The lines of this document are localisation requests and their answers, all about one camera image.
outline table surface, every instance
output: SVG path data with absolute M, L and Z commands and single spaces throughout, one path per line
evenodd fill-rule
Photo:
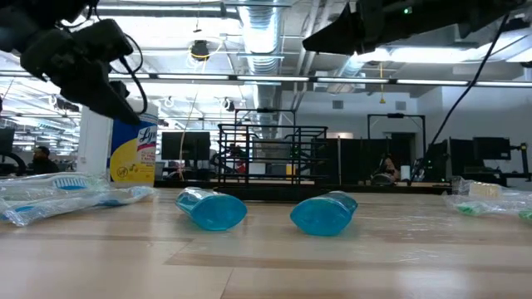
M 0 224 L 0 298 L 530 298 L 532 225 L 470 218 L 434 195 L 356 194 L 338 237 L 298 231 L 293 205 L 248 203 L 205 232 L 150 202 Z

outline wooden table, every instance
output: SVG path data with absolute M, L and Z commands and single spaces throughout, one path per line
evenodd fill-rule
M 531 298 L 532 225 L 468 218 L 438 196 L 359 194 L 336 238 L 292 205 L 249 204 L 225 233 L 154 202 L 0 224 L 0 298 Z

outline blue plastic bottle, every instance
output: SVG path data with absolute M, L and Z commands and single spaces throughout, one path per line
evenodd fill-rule
M 357 201 L 351 196 L 333 191 L 301 202 L 290 218 L 305 233 L 336 236 L 349 224 L 357 207 Z
M 201 228 L 210 231 L 232 228 L 248 212 L 246 205 L 234 196 L 192 187 L 180 193 L 175 205 Z

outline green object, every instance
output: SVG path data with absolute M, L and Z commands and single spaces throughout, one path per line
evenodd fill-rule
M 456 209 L 458 210 L 458 212 L 468 216 L 479 216 L 483 214 L 483 209 L 479 208 L 478 205 L 470 203 L 457 204 Z
M 532 220 L 532 210 L 526 210 L 519 212 L 519 218 L 523 220 Z

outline plastic bag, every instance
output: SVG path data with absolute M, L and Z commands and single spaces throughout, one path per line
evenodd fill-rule
M 0 219 L 17 226 L 95 206 L 116 207 L 155 194 L 149 187 L 114 189 L 103 178 L 81 173 L 0 180 Z
M 444 195 L 447 206 L 469 216 L 516 215 L 532 220 L 532 192 L 513 190 L 498 184 L 453 180 L 452 195 Z

